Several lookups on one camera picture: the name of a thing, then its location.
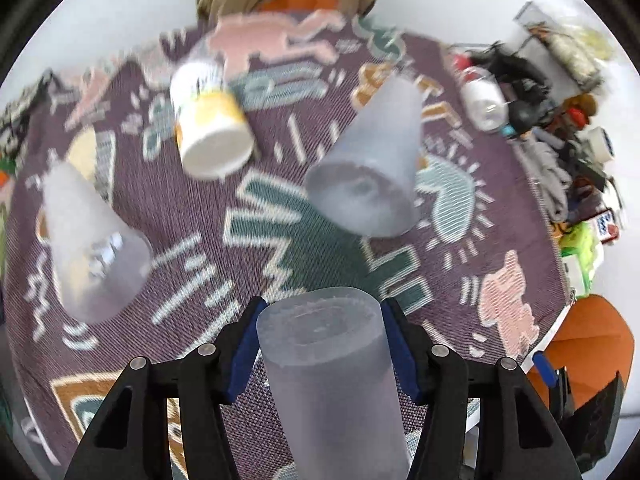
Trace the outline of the grey cloth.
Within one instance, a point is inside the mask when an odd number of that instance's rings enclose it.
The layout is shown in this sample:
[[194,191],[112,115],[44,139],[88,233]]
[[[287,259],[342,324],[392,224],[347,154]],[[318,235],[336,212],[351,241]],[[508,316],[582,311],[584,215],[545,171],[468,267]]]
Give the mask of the grey cloth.
[[570,175],[559,165],[555,151],[547,143],[531,136],[518,140],[514,151],[544,207],[547,218],[561,223],[568,218],[566,190],[572,183]]

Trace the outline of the clear bottle red cap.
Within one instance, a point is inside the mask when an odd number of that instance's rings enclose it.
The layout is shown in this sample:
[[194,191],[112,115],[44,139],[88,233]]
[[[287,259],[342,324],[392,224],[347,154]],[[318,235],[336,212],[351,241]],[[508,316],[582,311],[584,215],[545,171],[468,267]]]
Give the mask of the clear bottle red cap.
[[508,122],[509,110],[495,76],[461,53],[452,57],[452,73],[473,126],[485,132],[500,130]]

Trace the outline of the blue white carton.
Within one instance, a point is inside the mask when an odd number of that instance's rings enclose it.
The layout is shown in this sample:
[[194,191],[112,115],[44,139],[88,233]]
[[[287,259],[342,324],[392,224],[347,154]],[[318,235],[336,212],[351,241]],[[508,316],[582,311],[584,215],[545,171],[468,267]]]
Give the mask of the blue white carton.
[[613,243],[620,237],[620,227],[617,224],[614,211],[605,209],[590,220],[598,241],[605,245]]

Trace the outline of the frosted cup lying right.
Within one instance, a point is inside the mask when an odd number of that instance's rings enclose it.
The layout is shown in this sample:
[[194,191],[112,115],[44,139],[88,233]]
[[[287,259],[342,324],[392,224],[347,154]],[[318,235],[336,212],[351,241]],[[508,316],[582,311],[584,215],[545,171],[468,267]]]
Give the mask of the frosted cup lying right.
[[395,237],[416,224],[422,96],[391,76],[306,173],[308,200],[341,229]]

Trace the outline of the white tape roll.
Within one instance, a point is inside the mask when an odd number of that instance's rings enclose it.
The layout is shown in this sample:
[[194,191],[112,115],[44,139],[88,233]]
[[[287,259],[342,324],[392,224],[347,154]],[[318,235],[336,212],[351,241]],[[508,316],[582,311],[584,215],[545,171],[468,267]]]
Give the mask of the white tape roll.
[[593,159],[599,164],[612,162],[614,159],[613,145],[606,131],[601,127],[590,129],[586,133],[586,142],[591,150]]

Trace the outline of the frosted cup lying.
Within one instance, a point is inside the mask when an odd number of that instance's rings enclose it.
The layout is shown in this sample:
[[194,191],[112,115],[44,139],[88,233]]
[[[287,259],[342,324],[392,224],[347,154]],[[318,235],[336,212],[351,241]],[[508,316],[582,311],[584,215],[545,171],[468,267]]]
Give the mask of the frosted cup lying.
[[422,96],[391,76],[306,173],[308,200],[341,229],[395,237],[416,224]]
[[43,215],[61,304],[78,322],[98,324],[129,306],[148,279],[152,248],[69,162],[42,182]]

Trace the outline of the green tissue pack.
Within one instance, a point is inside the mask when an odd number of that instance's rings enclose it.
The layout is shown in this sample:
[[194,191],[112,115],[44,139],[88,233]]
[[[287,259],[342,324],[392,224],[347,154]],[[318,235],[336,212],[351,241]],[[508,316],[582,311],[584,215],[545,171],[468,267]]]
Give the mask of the green tissue pack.
[[570,291],[576,299],[589,296],[604,261],[604,249],[594,227],[588,222],[573,226],[560,238],[559,248]]

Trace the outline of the patterned purple woven tablecloth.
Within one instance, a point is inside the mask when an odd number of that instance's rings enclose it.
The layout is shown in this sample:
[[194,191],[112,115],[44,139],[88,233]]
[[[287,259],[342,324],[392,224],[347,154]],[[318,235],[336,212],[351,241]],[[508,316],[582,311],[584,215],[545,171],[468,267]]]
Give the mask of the patterned purple woven tablecloth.
[[[568,303],[548,220],[512,145],[466,117],[444,46],[370,18],[320,12],[242,21],[227,51],[258,156],[217,181],[181,166],[168,84],[215,54],[217,26],[183,29],[85,70],[48,75],[3,133],[16,148],[6,225],[4,312],[26,404],[52,458],[67,464],[134,356],[169,361],[214,339],[253,296],[276,301],[352,286],[395,297],[413,323],[468,359],[523,359]],[[307,170],[395,70],[423,102],[414,206],[403,236],[369,240],[308,202]],[[121,315],[70,318],[51,266],[40,180],[75,165],[150,241],[145,288]]]

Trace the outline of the frosted cup lying left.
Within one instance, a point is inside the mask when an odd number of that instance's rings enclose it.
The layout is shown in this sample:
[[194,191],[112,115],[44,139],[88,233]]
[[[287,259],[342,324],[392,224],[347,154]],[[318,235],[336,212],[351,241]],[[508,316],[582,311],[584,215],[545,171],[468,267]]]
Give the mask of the frosted cup lying left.
[[43,215],[61,304],[78,322],[98,324],[129,306],[148,279],[152,248],[69,162],[42,182]]

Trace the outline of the tall frosted plastic cup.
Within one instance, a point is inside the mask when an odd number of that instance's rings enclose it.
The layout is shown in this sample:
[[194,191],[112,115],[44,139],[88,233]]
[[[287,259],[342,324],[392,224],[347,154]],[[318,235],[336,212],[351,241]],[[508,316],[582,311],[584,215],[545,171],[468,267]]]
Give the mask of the tall frosted plastic cup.
[[378,300],[333,287],[270,304],[257,336],[301,479],[403,479],[409,472]]

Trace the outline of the yellow white printed cup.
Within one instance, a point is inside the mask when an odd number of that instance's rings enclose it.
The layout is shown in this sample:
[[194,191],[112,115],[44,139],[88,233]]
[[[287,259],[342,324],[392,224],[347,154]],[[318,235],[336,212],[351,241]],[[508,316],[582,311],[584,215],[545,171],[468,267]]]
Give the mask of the yellow white printed cup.
[[193,60],[178,67],[169,96],[183,171],[193,179],[234,174],[254,154],[252,129],[224,82],[224,64]]

